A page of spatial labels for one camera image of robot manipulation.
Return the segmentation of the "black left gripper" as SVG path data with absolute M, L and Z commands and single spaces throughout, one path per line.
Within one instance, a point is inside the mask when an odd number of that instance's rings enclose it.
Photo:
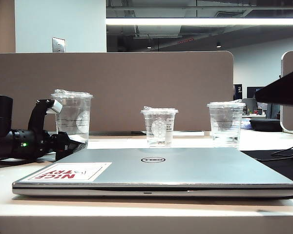
M 86 149 L 87 144 L 79 141 L 75 141 L 69 138 L 66 132 L 59 132 L 51 136 L 51 149 L 55 152 L 55 159 L 60 160 L 64 157 Z

